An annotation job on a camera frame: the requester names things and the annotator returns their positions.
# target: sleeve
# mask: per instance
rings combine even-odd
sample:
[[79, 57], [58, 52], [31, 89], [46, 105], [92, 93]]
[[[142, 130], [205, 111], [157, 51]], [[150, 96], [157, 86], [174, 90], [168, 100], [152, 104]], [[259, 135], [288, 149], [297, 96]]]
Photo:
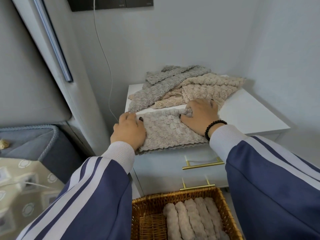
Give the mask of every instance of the sleeve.
[[261, 136], [219, 127], [211, 148], [226, 163], [246, 239], [320, 239], [320, 169]]
[[125, 142], [88, 158], [17, 240], [130, 239], [133, 163], [134, 150]]

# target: mattress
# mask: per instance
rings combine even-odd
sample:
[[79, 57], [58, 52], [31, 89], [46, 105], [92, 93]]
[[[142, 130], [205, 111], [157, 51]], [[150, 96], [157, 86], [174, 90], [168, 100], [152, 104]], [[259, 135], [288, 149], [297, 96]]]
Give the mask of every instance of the mattress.
[[0, 128], [0, 139], [10, 143], [0, 157], [40, 161], [63, 183], [83, 160], [68, 138], [55, 125]]

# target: white cabinet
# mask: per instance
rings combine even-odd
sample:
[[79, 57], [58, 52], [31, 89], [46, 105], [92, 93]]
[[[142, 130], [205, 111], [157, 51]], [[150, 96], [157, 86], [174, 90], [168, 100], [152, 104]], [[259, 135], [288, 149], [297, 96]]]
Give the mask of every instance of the white cabinet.
[[[139, 91], [142, 84], [130, 85], [128, 95]], [[130, 100], [127, 100], [126, 111]], [[185, 105], [171, 108], [184, 108]], [[147, 108], [137, 114], [152, 112]], [[275, 141], [289, 127], [266, 107], [259, 103], [244, 89], [234, 93], [219, 111], [220, 117], [229, 124], [235, 125], [247, 135], [263, 135]], [[136, 156], [131, 176], [141, 196], [154, 193], [178, 191], [187, 188], [215, 184], [217, 187], [228, 186], [225, 164], [182, 170], [187, 166], [217, 162], [217, 154], [209, 144], [188, 148], [165, 149]]]

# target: person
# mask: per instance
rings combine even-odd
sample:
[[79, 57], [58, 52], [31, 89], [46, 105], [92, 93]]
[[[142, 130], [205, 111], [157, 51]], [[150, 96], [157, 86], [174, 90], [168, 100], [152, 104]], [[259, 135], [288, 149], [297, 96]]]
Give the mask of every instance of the person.
[[[196, 99], [181, 121], [205, 135], [219, 120], [217, 104]], [[236, 214], [246, 239], [320, 239], [320, 169], [261, 136], [216, 124], [210, 147], [226, 163]], [[132, 188], [128, 173], [146, 130], [135, 113], [114, 125], [111, 145], [76, 170], [57, 200], [19, 235], [31, 239], [130, 239]]]

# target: wicker basket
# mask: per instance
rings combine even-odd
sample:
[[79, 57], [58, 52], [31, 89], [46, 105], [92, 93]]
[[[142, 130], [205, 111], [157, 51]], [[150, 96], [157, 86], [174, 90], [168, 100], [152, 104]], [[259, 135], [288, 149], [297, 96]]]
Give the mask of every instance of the wicker basket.
[[165, 205], [197, 197], [213, 198], [221, 215], [224, 230], [230, 239], [243, 240], [221, 190], [216, 187], [153, 194], [133, 200], [131, 240], [167, 239], [167, 224], [162, 214]]

